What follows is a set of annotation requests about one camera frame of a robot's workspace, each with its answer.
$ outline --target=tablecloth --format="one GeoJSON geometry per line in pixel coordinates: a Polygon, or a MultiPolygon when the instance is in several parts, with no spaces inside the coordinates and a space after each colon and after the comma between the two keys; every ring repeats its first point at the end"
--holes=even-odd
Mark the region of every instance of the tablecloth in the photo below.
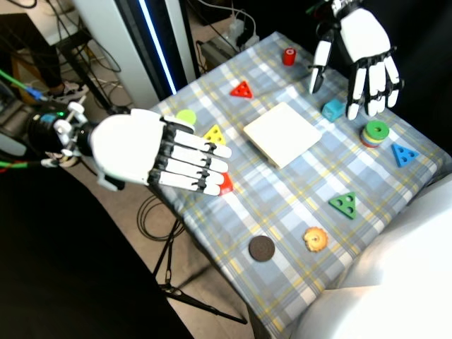
{"type": "Polygon", "coordinates": [[[229,174],[234,191],[221,197],[165,187],[162,192],[186,226],[264,326],[276,338],[288,338],[299,315],[334,280],[451,158],[389,110],[377,115],[391,128],[375,149],[364,147],[359,133],[369,120],[330,123],[321,108],[333,98],[345,101],[347,80],[327,69],[322,88],[307,91],[312,55],[275,32],[153,108],[161,114],[196,112],[196,134],[218,124],[232,149],[229,174]],[[287,47],[295,47],[294,66],[283,66],[287,47]],[[254,98],[232,97],[248,81],[254,98]],[[279,102],[286,102],[321,133],[321,140],[283,169],[272,167],[243,134],[243,127],[279,102]],[[399,168],[391,150],[396,142],[420,155],[399,168]],[[357,217],[348,219],[328,200],[356,193],[357,217]],[[307,250],[308,227],[323,228],[328,247],[307,250]],[[248,245],[256,235],[275,243],[271,260],[258,262],[248,245]]]}

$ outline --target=floor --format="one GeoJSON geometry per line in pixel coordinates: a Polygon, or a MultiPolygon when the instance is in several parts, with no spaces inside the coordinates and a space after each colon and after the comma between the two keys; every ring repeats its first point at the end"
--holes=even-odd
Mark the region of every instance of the floor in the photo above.
{"type": "MultiPolygon", "coordinates": [[[[215,36],[211,28],[202,26],[190,14],[192,35],[194,40],[207,41],[215,36]]],[[[226,30],[230,19],[220,21],[214,26],[221,32],[226,30]]],[[[116,105],[127,105],[130,98],[121,87],[114,87],[117,81],[114,73],[93,63],[93,70],[107,94],[111,92],[111,99],[116,105]]],[[[76,80],[76,75],[70,70],[63,70],[64,78],[76,80]]],[[[91,94],[84,103],[85,113],[92,121],[101,121],[107,115],[96,104],[91,94]]],[[[85,184],[111,215],[124,236],[131,243],[138,255],[150,270],[154,269],[157,258],[163,248],[162,242],[146,239],[136,225],[136,214],[140,204],[150,195],[142,186],[128,184],[123,191],[110,192],[96,184],[96,178],[81,165],[68,169],[80,182],[85,184]]],[[[167,234],[174,222],[171,212],[164,206],[159,206],[148,217],[147,225],[155,234],[167,234]]],[[[173,285],[178,286],[193,274],[205,269],[206,271],[184,287],[183,291],[196,299],[214,306],[220,311],[235,316],[245,316],[248,319],[246,306],[238,294],[229,286],[226,280],[212,267],[207,258],[194,246],[190,236],[184,232],[174,241],[173,253],[173,285]]],[[[164,270],[160,270],[157,281],[163,282],[164,270]]],[[[234,321],[215,316],[180,302],[170,300],[181,320],[196,339],[247,339],[254,338],[251,325],[242,325],[234,321]]]]}

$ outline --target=sneaker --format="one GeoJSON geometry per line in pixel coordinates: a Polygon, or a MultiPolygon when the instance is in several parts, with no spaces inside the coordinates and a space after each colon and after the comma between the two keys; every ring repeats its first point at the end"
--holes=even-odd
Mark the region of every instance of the sneaker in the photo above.
{"type": "Polygon", "coordinates": [[[62,104],[68,104],[71,101],[76,101],[88,93],[87,85],[79,85],[77,83],[70,83],[69,81],[64,81],[64,89],[61,94],[53,95],[47,93],[50,100],[60,102],[62,104]]]}

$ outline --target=white square box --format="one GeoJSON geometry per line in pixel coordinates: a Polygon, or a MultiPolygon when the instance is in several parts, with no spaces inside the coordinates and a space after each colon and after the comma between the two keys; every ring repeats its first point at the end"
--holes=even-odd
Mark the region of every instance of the white square box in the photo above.
{"type": "Polygon", "coordinates": [[[285,102],[246,125],[244,132],[269,161],[280,169],[322,137],[314,126],[285,102]]]}

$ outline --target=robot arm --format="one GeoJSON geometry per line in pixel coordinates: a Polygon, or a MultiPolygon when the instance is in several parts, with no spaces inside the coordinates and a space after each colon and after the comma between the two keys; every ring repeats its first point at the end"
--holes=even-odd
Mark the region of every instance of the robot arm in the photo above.
{"type": "Polygon", "coordinates": [[[93,157],[99,183],[113,189],[105,175],[121,182],[162,184],[217,196],[227,172],[230,148],[193,135],[184,121],[145,110],[116,114],[91,126],[83,106],[72,102],[54,129],[66,156],[93,157]]]}
{"type": "Polygon", "coordinates": [[[403,86],[391,56],[393,49],[386,31],[372,13],[360,6],[360,2],[332,0],[331,9],[339,24],[321,37],[314,55],[309,86],[310,93],[319,90],[334,39],[341,39],[345,58],[352,62],[346,107],[350,120],[357,116],[362,104],[365,104],[371,117],[382,112],[386,105],[394,106],[403,86]]]}

